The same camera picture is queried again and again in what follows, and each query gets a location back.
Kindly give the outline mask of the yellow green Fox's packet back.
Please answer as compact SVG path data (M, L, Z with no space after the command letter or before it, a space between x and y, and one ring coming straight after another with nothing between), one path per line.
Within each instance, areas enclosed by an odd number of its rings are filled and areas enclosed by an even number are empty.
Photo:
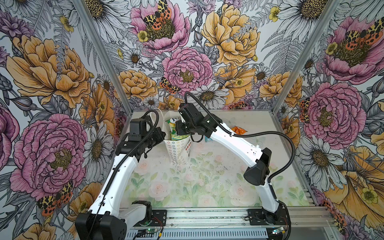
M171 129L171 140L172 141L179 141L186 139L189 135L178 135L176 131L176 122L179 121L180 118L171 118L169 120L166 120L168 123L170 129Z

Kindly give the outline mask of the orange snack packet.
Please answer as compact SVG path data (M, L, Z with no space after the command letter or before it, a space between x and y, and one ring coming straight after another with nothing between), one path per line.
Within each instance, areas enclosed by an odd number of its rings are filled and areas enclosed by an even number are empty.
M244 135L245 133L247 133L246 130L244 130L243 128L237 127L237 126L231 128L231 130L232 130L235 134L237 134L237 135Z

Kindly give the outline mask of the white patterned paper bag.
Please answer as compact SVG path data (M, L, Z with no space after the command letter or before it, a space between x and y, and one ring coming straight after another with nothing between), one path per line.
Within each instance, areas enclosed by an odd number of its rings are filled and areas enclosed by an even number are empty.
M160 127L161 130L166 133L165 140L163 142L165 143L166 149L168 151L170 162L175 165L185 163L190 156L192 143L191 137L188 136L186 139L183 140L172 141L171 129L168 123L166 122L166 120L169 120L171 118L180 118L180 120L182 120L181 116L179 115L179 112L162 112L159 108L155 108L155 111L159 114L159 122L157 126Z

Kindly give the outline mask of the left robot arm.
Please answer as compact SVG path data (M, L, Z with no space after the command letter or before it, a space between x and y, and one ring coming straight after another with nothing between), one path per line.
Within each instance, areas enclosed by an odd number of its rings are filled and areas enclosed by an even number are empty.
M124 240L128 231L152 221L152 205L148 201L134 201L125 210L120 210L123 191L147 150L163 142L165 133L154 128L146 135L126 134L116 149L113 167L97 199L86 213L80 213L75 227L81 240Z

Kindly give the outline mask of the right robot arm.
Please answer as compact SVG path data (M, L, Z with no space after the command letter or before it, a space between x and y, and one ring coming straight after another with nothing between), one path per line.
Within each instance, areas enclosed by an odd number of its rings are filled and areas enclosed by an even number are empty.
M288 208L278 201L272 184L267 180L272 156L270 149L261 149L242 137L236 137L235 132L217 116L207 115L195 124L192 120L177 120L176 132L178 135L198 134L210 138L243 160L248 167L244 179L255 186L262 201L262 209L255 213L254 219L269 225L276 225L280 220L285 220L288 224L291 222Z

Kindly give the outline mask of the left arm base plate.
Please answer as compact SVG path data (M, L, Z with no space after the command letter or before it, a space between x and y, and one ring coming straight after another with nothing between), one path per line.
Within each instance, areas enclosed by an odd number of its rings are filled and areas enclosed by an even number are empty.
M134 225L134 227L164 227L167 222L167 210L152 210L150 220L142 220Z

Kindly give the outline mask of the aluminium front rail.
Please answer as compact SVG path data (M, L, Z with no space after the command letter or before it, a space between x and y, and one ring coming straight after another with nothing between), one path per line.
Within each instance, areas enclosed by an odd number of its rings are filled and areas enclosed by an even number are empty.
M245 219L248 209L261 208L161 208L167 210L165 229L223 229L223 228L321 228L334 227L331 214L324 207L289 207L291 222L287 226L251 226Z

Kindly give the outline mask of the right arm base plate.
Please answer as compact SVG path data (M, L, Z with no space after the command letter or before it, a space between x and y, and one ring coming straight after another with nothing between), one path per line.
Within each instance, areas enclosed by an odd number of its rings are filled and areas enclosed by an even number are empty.
M268 212L263 208L248 209L247 217L245 219L250 222L251 226L287 226L290 223L290 218L285 209L278 209L275 213Z

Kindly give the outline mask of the left aluminium corner post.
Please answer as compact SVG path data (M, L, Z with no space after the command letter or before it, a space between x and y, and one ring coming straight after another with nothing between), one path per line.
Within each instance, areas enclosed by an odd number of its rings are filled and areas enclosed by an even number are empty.
M118 74L111 62L111 59L109 57L109 54L105 48L104 42L98 33L98 27L94 23L92 16L88 10L88 7L85 3L85 1L74 1L75 9L78 11L78 14L80 15L80 19L87 31L88 36L90 37L91 42L93 43L105 69L107 74L109 75L117 94L121 100L121 103L127 113L127 115L130 117L133 113L133 108L126 96L126 93L122 87L122 84L120 80L118 79Z

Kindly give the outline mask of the aluminium corner post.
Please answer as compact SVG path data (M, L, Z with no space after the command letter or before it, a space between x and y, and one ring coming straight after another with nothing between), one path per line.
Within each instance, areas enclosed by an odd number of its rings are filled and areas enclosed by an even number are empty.
M288 93L290 92L304 64L306 63L306 60L311 55L311 50L315 47L316 43L320 39L325 29L329 26L329 22L331 21L331 18L335 14L340 2L341 1L339 0L332 0L327 2L325 9L319 18L319 21L315 24L314 31L311 34L309 34L308 40L304 45L304 48L301 51L298 57L298 60L296 61L285 85L282 88L282 91L280 92L279 96L277 97L272 107L271 111L273 115L277 114L278 109L287 98Z
M85 1L74 1L75 9L78 11L78 14L80 15L80 19L87 31L88 36L90 37L91 42L93 43L105 69L107 74L109 75L117 94L121 100L121 103L127 113L127 115L130 117L133 113L133 108L126 96L126 93L122 87L122 84L120 80L118 79L118 74L111 62L111 59L109 57L109 54L105 48L104 42L98 33L98 27L94 23L92 16L88 10L88 7L85 3Z

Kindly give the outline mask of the right aluminium corner post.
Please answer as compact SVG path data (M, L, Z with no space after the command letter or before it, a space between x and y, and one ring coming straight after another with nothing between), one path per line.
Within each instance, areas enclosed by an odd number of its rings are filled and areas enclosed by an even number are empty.
M298 60L296 61L285 85L282 88L282 91L280 92L279 96L277 97L272 107L271 111L273 115L277 114L278 109L287 98L288 93L290 92L304 64L306 63L306 60L311 55L311 50L315 47L316 43L320 39L325 29L329 26L329 22L331 21L331 18L335 14L340 2L341 1L339 0L332 0L327 2L325 9L319 18L319 21L315 24L314 31L311 34L309 34L308 40L304 45L304 48L301 51L298 57Z

